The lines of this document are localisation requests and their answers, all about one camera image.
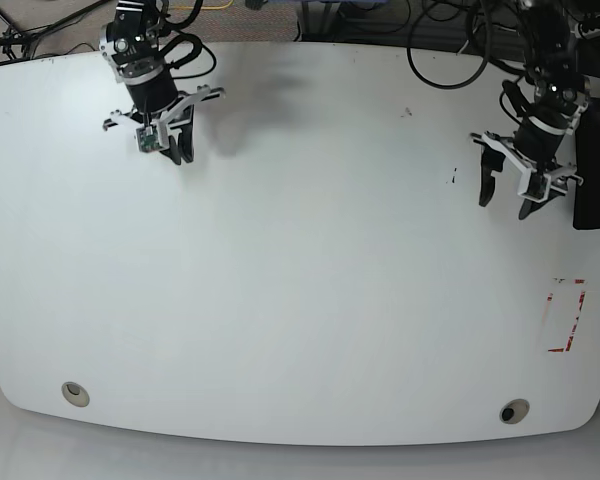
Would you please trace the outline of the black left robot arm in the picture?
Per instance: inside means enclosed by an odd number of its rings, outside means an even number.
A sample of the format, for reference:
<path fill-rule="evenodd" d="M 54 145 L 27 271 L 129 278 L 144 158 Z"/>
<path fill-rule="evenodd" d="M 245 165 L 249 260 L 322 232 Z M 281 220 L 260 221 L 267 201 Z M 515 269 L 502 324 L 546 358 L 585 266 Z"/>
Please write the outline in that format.
<path fill-rule="evenodd" d="M 514 68 L 495 56 L 494 14 L 506 8 L 517 20 L 524 63 Z M 568 19 L 551 1 L 475 1 L 465 10 L 468 44 L 481 63 L 468 79 L 444 85 L 458 90 L 475 82 L 488 65 L 510 74 L 498 97 L 516 131 L 502 136 L 486 131 L 471 136 L 481 148 L 479 204 L 486 207 L 496 189 L 496 174 L 511 163 L 519 172 L 519 219 L 567 195 L 569 185 L 583 185 L 575 163 L 561 164 L 557 151 L 573 135 L 591 102 L 590 81 L 577 70 L 576 38 Z"/>

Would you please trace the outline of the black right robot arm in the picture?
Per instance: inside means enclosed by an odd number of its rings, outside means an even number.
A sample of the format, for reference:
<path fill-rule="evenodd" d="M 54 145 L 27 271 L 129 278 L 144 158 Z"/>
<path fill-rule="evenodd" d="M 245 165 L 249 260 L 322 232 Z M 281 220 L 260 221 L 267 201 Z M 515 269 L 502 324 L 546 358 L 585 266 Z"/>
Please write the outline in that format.
<path fill-rule="evenodd" d="M 194 161 L 195 107 L 223 97 L 225 90 L 201 85 L 188 93 L 178 88 L 180 78 L 172 72 L 211 50 L 185 31 L 203 3 L 196 1 L 181 21 L 169 19 L 169 6 L 168 1 L 119 1 L 114 20 L 103 27 L 100 54 L 125 86 L 132 108 L 112 111 L 102 129 L 131 129 L 141 153 L 159 153 L 181 165 Z"/>

